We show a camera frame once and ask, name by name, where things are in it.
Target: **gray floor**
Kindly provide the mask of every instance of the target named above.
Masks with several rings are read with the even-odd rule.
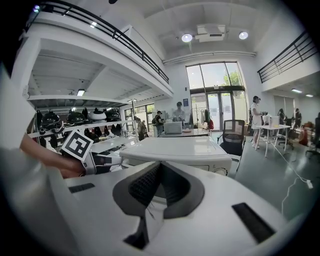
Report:
[[[218,133],[212,135],[215,141],[217,136],[219,136]],[[267,200],[281,212],[282,201],[287,195],[288,187],[294,183],[297,176],[272,145],[268,147],[266,158],[265,142],[259,143],[260,149],[255,151],[250,140],[251,137],[247,137],[237,173],[235,172],[237,164],[234,162],[229,176]],[[277,145],[277,149],[281,153],[284,152],[283,146]],[[311,180],[313,185],[313,189],[309,189],[306,183],[297,180],[291,187],[289,197],[283,204],[283,215],[287,220],[307,212],[320,193],[320,163],[317,156],[311,159],[305,157],[308,149],[306,146],[295,143],[294,150],[287,149],[284,154],[285,159],[297,173]]]

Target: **glass door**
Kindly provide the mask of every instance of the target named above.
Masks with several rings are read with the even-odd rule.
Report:
[[[207,100],[214,131],[223,131],[224,121],[234,119],[232,92],[210,93]]]
[[[213,121],[214,131],[220,131],[221,127],[221,103],[220,103],[220,93],[208,94],[208,106],[210,111],[210,116]]]

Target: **white pillar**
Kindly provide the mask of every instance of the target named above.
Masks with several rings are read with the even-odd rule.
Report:
[[[29,83],[31,71],[41,50],[39,37],[28,37],[15,59],[11,81],[16,86],[20,95]]]

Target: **window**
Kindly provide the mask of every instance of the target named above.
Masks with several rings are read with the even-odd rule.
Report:
[[[135,116],[137,118],[141,119],[142,121],[145,121],[145,126],[147,128],[148,132],[153,132],[154,127],[152,125],[152,113],[155,112],[155,105],[154,104],[149,104],[149,105],[144,105],[144,106],[138,106],[134,108]],[[125,115],[125,120],[132,120],[132,108],[127,109],[124,111]],[[129,132],[133,131],[133,124],[127,123],[126,124],[126,129]]]
[[[200,66],[188,66],[186,68],[186,72],[189,79],[189,87],[190,89],[197,89],[204,87],[204,81],[202,79]]]
[[[228,62],[225,65],[230,76],[231,85],[242,86],[238,64],[234,62]]]
[[[187,66],[190,90],[218,86],[243,86],[237,62],[204,63]]]
[[[229,86],[229,78],[224,63],[200,65],[205,87]]]

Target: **black railing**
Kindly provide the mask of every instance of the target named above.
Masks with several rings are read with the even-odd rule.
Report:
[[[278,56],[258,71],[261,83],[291,69],[317,52],[318,49],[311,37],[304,31]]]
[[[112,37],[114,40],[126,46],[128,49],[133,51],[137,56],[139,56],[144,62],[146,62],[154,71],[156,71],[160,77],[162,77],[167,83],[169,83],[169,78],[161,70],[161,68],[145,53],[134,41],[132,41],[123,32],[117,29],[115,26],[111,25],[109,22],[103,20],[99,16],[80,8],[74,4],[53,0],[45,1],[40,5],[40,12],[54,13],[62,16],[68,16],[70,18],[76,19],[83,23],[92,26],[92,29],[97,29],[108,36]]]

